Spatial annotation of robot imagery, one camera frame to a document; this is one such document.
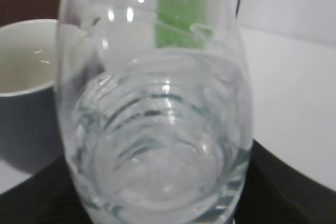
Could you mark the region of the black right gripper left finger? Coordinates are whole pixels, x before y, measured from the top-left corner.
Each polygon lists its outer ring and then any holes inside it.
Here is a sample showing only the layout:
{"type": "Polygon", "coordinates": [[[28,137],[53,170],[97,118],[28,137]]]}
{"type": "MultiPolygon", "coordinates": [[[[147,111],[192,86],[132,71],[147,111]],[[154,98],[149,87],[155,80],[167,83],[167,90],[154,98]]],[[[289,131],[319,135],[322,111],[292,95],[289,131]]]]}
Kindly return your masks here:
{"type": "Polygon", "coordinates": [[[92,223],[63,156],[1,194],[1,223],[92,223]]]}

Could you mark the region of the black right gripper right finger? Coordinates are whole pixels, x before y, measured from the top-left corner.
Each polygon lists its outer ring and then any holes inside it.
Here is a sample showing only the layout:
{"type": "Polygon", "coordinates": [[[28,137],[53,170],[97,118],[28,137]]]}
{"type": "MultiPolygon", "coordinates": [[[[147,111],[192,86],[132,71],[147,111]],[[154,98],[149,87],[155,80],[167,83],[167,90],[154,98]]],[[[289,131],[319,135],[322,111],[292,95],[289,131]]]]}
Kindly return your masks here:
{"type": "Polygon", "coordinates": [[[335,223],[335,192],[254,141],[236,223],[335,223]]]}

